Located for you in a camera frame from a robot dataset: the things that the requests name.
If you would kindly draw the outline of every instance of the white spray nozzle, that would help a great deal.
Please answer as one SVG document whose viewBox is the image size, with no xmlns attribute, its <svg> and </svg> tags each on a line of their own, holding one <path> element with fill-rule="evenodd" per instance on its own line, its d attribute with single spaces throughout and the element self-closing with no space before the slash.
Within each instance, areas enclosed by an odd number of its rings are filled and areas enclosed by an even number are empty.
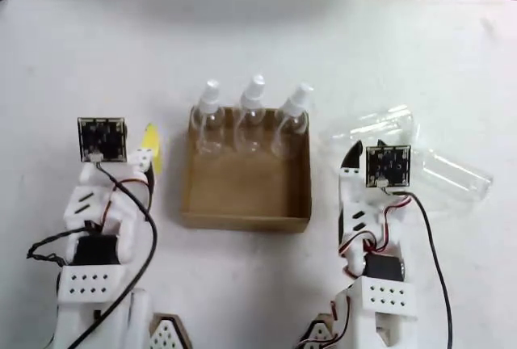
<svg viewBox="0 0 517 349">
<path fill-rule="evenodd" d="M 198 104 L 202 113 L 215 113 L 219 108 L 219 82 L 208 80 Z"/>
<path fill-rule="evenodd" d="M 250 85 L 242 93 L 242 106 L 249 109 L 261 108 L 265 85 L 266 83 L 262 75 L 257 74 L 254 76 L 250 81 Z"/>
<path fill-rule="evenodd" d="M 309 84 L 302 82 L 282 106 L 282 110 L 292 117 L 298 117 L 309 109 L 310 95 L 313 90 L 314 88 Z"/>
</svg>

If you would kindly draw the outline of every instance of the clear plastic bottle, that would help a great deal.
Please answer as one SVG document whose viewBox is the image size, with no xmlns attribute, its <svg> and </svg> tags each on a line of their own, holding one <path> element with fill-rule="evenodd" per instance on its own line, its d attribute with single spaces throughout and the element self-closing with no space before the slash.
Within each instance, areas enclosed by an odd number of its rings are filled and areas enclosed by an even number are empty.
<svg viewBox="0 0 517 349">
<path fill-rule="evenodd" d="M 309 126 L 307 108 L 313 88 L 300 84 L 285 104 L 275 113 L 275 131 L 271 151 L 280 159 L 295 158 L 304 143 Z"/>
<path fill-rule="evenodd" d="M 262 105 L 264 78 L 256 75 L 244 90 L 240 103 L 233 109 L 233 143 L 243 153 L 256 153 L 262 148 L 266 110 Z"/>
<path fill-rule="evenodd" d="M 418 147 L 411 149 L 411 171 L 417 184 L 434 187 L 449 198 L 466 203 L 482 201 L 494 181 L 485 171 L 458 162 L 447 154 Z"/>
<path fill-rule="evenodd" d="M 191 125 L 198 153 L 217 156 L 225 146 L 225 110 L 219 106 L 219 82 L 210 80 L 198 105 L 192 109 Z"/>
</svg>

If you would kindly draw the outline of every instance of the white tabletop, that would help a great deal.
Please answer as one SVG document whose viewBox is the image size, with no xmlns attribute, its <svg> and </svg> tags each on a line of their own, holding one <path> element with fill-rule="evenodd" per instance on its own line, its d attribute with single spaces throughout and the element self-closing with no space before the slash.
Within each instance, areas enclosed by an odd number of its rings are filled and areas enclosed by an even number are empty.
<svg viewBox="0 0 517 349">
<path fill-rule="evenodd" d="M 516 62 L 510 1 L 0 3 L 0 347 L 42 347 L 52 335 L 57 267 L 25 255 L 63 229 L 81 167 L 78 116 L 125 116 L 130 147 L 148 122 L 159 126 L 166 162 L 153 206 L 158 252 L 140 286 L 157 311 L 180 315 L 194 347 L 291 347 L 317 313 L 328 312 L 350 280 L 336 253 L 336 181 L 320 172 L 317 141 L 305 233 L 179 224 L 189 107 L 209 78 L 220 80 L 232 105 L 256 73 L 267 81 L 269 106 L 302 80 L 316 88 L 314 137 L 331 116 L 406 103 L 429 142 L 494 175 L 473 212 L 432 213 L 431 223 L 455 348 L 509 347 L 517 326 Z M 442 293 L 416 212 L 411 224 L 419 347 L 445 347 Z M 142 258 L 149 240 L 142 236 Z"/>
</svg>

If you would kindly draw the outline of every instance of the black cable connector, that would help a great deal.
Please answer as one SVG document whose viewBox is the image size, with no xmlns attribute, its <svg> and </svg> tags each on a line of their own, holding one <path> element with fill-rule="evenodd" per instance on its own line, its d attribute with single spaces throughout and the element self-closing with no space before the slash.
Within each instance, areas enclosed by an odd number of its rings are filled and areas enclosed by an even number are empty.
<svg viewBox="0 0 517 349">
<path fill-rule="evenodd" d="M 43 262 L 52 262 L 57 264 L 59 267 L 63 267 L 66 265 L 66 261 L 60 257 L 57 256 L 54 253 L 51 254 L 35 254 L 36 250 L 40 248 L 41 246 L 44 246 L 45 244 L 49 244 L 51 242 L 55 242 L 56 240 L 59 240 L 60 238 L 65 238 L 73 233 L 81 233 L 81 232 L 91 232 L 94 230 L 95 227 L 88 221 L 85 223 L 85 226 L 77 229 L 71 229 L 66 230 L 65 232 L 61 232 L 58 234 L 55 234 L 53 236 L 50 236 L 48 238 L 44 238 L 40 242 L 36 242 L 32 244 L 31 248 L 29 248 L 29 251 L 27 252 L 27 259 L 34 259 L 34 260 L 40 260 Z"/>
<path fill-rule="evenodd" d="M 418 197 L 409 191 L 394 191 L 394 196 L 410 196 L 413 198 L 414 202 L 417 203 L 420 211 L 423 215 L 423 220 L 426 223 L 427 228 L 427 236 L 429 237 L 429 245 L 431 246 L 431 253 L 433 254 L 433 260 L 435 261 L 436 272 L 438 272 L 439 282 L 442 285 L 443 290 L 443 299 L 445 301 L 445 309 L 447 310 L 447 328 L 448 328 L 448 337 L 447 337 L 447 349 L 452 349 L 452 311 L 451 311 L 451 303 L 449 302 L 449 294 L 447 291 L 447 286 L 445 285 L 445 280 L 443 278 L 442 269 L 439 266 L 438 256 L 436 254 L 435 242 L 433 241 L 433 233 L 431 231 L 431 225 L 429 224 L 429 218 L 427 217 L 426 209 L 423 208 L 422 202 L 418 199 Z"/>
</svg>

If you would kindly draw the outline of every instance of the brown cardboard tray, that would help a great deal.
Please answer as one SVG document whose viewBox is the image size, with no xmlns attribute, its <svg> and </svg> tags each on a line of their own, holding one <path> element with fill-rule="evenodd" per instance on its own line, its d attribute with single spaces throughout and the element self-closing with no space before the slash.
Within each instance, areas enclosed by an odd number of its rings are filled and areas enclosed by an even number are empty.
<svg viewBox="0 0 517 349">
<path fill-rule="evenodd" d="M 282 161 L 270 151 L 275 110 L 264 121 L 264 151 L 243 155 L 233 147 L 231 108 L 225 108 L 225 148 L 218 158 L 195 150 L 188 129 L 182 214 L 192 228 L 303 232 L 311 214 L 309 130 L 300 154 Z"/>
</svg>

